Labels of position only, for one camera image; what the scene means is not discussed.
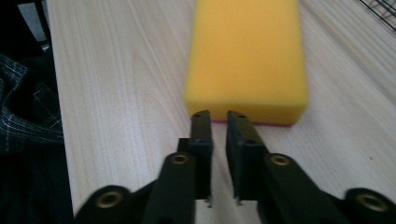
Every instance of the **yellow block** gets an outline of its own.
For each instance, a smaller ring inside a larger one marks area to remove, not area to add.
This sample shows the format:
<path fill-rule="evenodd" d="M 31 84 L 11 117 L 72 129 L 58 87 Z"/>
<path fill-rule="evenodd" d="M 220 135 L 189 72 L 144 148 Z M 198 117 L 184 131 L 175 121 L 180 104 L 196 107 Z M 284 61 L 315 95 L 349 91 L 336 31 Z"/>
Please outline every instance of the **yellow block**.
<path fill-rule="evenodd" d="M 297 122 L 308 102 L 298 0 L 196 0 L 184 99 L 190 116 Z"/>

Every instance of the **black wire mesh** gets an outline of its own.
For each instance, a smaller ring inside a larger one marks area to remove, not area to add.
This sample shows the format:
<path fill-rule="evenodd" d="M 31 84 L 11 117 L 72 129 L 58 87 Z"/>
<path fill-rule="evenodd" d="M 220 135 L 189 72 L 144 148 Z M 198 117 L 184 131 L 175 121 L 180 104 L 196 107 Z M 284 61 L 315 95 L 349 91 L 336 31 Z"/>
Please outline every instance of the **black wire mesh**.
<path fill-rule="evenodd" d="M 396 0 L 358 0 L 396 33 Z"/>

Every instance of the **light wood surface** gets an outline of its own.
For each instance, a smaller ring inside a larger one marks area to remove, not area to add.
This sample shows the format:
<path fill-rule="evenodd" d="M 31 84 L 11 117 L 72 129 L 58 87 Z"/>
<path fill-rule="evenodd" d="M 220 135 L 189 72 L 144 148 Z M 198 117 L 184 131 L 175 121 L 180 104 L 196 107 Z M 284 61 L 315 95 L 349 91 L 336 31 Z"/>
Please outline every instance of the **light wood surface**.
<path fill-rule="evenodd" d="M 137 190 L 189 137 L 183 103 L 193 0 L 50 0 L 49 22 L 74 211 L 106 185 Z M 301 0 L 310 105 L 292 128 L 257 126 L 336 197 L 396 202 L 396 38 L 357 1 Z M 224 124 L 213 124 L 214 206 L 196 223 L 260 223 L 237 206 Z"/>

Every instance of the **wooden table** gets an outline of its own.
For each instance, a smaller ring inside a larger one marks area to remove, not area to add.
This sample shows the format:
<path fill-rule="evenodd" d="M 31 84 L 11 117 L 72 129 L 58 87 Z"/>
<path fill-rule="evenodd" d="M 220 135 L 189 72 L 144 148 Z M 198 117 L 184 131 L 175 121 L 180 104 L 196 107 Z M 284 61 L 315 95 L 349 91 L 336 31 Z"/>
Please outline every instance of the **wooden table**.
<path fill-rule="evenodd" d="M 357 1 L 300 5 L 310 105 L 292 128 L 257 129 L 334 196 L 365 187 L 396 202 L 396 38 Z M 103 186 L 143 187 L 189 137 L 193 13 L 193 0 L 49 1 L 75 212 Z M 212 129 L 214 206 L 198 202 L 196 223 L 260 223 L 233 199 L 226 126 Z"/>

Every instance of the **wood grain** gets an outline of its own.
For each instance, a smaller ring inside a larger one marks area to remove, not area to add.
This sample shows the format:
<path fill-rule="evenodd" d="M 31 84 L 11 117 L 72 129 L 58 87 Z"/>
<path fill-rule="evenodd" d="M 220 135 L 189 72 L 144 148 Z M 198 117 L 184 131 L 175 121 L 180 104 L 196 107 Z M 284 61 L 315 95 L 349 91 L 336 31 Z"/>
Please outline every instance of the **wood grain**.
<path fill-rule="evenodd" d="M 320 188 L 377 190 L 396 202 L 395 38 L 355 1 L 301 1 L 310 106 L 292 128 L 258 126 Z M 192 0 L 50 0 L 74 210 L 95 190 L 137 190 L 188 137 L 183 89 Z M 196 223 L 260 223 L 236 206 L 224 124 L 213 124 L 214 206 Z"/>

